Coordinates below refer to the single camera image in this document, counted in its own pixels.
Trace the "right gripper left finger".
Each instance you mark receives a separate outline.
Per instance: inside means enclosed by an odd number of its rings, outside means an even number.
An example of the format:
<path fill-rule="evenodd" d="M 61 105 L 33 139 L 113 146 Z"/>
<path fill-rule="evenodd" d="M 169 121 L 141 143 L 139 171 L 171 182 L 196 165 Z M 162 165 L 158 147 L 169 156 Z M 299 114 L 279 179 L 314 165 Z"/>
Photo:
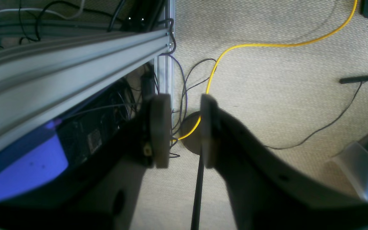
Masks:
<path fill-rule="evenodd" d="M 0 201 L 0 230 L 127 230 L 147 168 L 167 168 L 170 95 L 159 94 L 84 163 Z"/>

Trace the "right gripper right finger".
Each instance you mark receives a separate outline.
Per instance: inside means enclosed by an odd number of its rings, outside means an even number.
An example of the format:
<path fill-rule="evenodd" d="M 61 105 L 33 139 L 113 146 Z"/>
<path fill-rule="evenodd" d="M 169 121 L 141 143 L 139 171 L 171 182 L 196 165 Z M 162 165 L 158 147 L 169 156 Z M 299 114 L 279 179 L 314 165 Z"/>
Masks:
<path fill-rule="evenodd" d="M 280 159 L 245 127 L 201 97 L 206 168 L 226 182 L 239 230 L 368 230 L 368 202 L 329 188 Z"/>

